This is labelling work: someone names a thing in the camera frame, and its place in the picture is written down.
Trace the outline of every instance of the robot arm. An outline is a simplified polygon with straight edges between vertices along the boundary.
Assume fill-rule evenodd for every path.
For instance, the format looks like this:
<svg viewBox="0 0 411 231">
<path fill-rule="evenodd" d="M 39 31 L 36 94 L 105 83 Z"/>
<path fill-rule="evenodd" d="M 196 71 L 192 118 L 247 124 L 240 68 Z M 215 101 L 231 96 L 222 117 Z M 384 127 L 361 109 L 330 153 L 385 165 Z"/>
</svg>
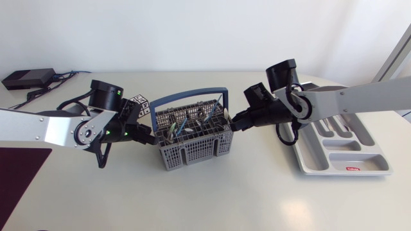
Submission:
<svg viewBox="0 0 411 231">
<path fill-rule="evenodd" d="M 305 124 L 338 114 L 375 112 L 411 108 L 411 77 L 372 83 L 356 87 L 316 87 L 304 89 L 295 72 L 295 60 L 286 60 L 266 70 L 271 95 L 262 83 L 244 91 L 250 107 L 238 113 L 231 124 L 232 131 L 253 126 L 292 123 L 294 141 L 298 129 Z"/>
<path fill-rule="evenodd" d="M 122 95 L 122 88 L 93 80 L 90 92 L 62 103 L 58 110 L 28 113 L 0 108 L 0 140 L 48 142 L 89 151 L 96 154 L 98 166 L 103 168 L 113 142 L 157 143 L 150 135 L 151 128 L 137 122 L 141 106 L 121 99 Z M 86 97 L 90 97 L 88 107 L 79 102 Z M 71 103 L 76 105 L 62 110 Z M 107 143 L 104 154 L 103 143 Z"/>
</svg>

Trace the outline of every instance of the table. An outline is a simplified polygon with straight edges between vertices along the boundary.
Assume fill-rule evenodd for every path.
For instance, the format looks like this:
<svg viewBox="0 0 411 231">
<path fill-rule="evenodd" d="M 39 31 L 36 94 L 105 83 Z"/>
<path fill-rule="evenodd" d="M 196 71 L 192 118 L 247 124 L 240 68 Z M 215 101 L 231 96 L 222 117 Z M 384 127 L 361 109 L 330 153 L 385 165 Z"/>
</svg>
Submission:
<svg viewBox="0 0 411 231">
<path fill-rule="evenodd" d="M 268 88 L 262 72 L 82 73 L 21 110 L 54 110 L 87 92 L 93 79 L 123 87 L 125 98 L 142 94 L 150 101 L 227 87 L 232 117 L 248 107 L 245 89 L 261 81 Z M 334 84 L 305 75 L 299 79 Z M 28 91 L 0 89 L 0 107 L 24 101 Z M 178 105 L 197 101 L 187 100 Z M 113 144 L 105 169 L 85 151 L 0 142 L 2 147 L 53 148 L 4 230 L 411 230 L 411 125 L 395 112 L 359 116 L 393 175 L 305 176 L 274 126 L 236 132 L 228 155 L 170 172 L 157 146 L 136 142 Z M 149 116 L 139 122 L 151 126 Z"/>
</svg>

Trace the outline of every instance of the black power supply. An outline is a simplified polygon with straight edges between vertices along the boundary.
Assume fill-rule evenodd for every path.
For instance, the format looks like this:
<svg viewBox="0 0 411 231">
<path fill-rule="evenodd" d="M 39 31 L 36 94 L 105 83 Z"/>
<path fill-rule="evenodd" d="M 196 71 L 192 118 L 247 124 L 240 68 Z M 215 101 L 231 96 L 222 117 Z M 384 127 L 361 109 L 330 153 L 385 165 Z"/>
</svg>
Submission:
<svg viewBox="0 0 411 231">
<path fill-rule="evenodd" d="M 55 74 L 53 68 L 15 71 L 1 83 L 7 90 L 46 88 L 53 82 Z"/>
</svg>

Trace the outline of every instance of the white wall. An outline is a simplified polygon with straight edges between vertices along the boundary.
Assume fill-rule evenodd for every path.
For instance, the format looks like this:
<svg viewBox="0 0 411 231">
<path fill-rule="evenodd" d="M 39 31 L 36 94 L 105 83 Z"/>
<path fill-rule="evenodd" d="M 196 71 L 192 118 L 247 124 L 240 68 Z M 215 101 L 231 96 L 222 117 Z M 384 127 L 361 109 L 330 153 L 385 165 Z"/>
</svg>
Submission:
<svg viewBox="0 0 411 231">
<path fill-rule="evenodd" d="M 411 23 L 411 1 L 0 0 L 0 78 L 53 67 L 263 71 L 367 83 Z"/>
</svg>

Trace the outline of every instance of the gray plastic basket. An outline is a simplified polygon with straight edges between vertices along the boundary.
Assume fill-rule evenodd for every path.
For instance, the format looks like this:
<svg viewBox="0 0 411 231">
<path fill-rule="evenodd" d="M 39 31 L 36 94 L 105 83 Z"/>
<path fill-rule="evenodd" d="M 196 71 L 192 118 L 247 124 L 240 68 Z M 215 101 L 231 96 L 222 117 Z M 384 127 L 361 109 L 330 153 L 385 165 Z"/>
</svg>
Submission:
<svg viewBox="0 0 411 231">
<path fill-rule="evenodd" d="M 208 123 L 202 126 L 197 123 L 197 121 L 202 123 L 209 115 L 216 103 L 215 99 L 155 112 L 155 108 L 160 105 L 186 97 L 212 93 L 222 93 L 224 107 L 228 109 L 228 90 L 224 87 L 190 90 L 150 103 L 154 135 L 159 140 L 161 156 L 168 171 L 180 168 L 184 163 L 194 164 L 208 160 L 213 155 L 218 157 L 230 152 L 233 135 L 229 126 L 231 119 L 228 118 L 227 121 L 224 118 L 224 107 L 221 104 L 217 104 Z M 168 142 L 166 138 L 171 125 L 176 123 L 176 128 L 179 128 L 185 118 L 187 121 L 184 129 L 190 128 L 194 132 L 183 130 L 180 135 L 173 138 L 172 143 Z"/>
</svg>

